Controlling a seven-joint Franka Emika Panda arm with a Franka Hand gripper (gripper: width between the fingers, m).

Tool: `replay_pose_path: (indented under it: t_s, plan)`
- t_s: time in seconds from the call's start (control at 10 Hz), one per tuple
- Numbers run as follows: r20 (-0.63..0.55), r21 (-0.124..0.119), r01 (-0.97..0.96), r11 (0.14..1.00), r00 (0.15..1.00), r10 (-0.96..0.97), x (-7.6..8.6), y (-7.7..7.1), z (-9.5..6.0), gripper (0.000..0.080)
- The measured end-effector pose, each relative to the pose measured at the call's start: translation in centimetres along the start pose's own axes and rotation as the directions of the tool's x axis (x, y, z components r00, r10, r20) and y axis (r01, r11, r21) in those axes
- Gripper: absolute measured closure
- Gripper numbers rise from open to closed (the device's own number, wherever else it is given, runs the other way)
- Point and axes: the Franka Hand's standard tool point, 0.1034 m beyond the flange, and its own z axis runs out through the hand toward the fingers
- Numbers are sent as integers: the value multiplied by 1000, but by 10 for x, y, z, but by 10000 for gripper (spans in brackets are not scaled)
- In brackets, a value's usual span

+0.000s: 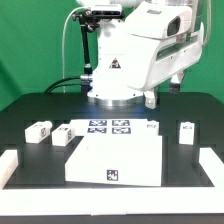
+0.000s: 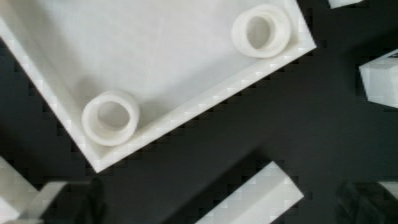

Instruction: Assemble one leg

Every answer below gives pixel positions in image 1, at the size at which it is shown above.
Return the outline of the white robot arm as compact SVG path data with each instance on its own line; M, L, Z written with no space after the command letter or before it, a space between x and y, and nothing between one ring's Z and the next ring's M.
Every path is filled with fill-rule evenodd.
M143 101L153 109L156 88L172 93L202 54L204 0L76 0L82 32L95 31L98 64L91 102L123 106Z

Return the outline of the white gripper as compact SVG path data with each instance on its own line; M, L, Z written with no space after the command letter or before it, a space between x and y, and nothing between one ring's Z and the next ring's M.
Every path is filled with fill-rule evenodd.
M151 90L173 77L169 92L178 94L184 71L199 61L204 26L193 29L194 2L142 2L125 20L125 82L145 92L145 106L156 107Z

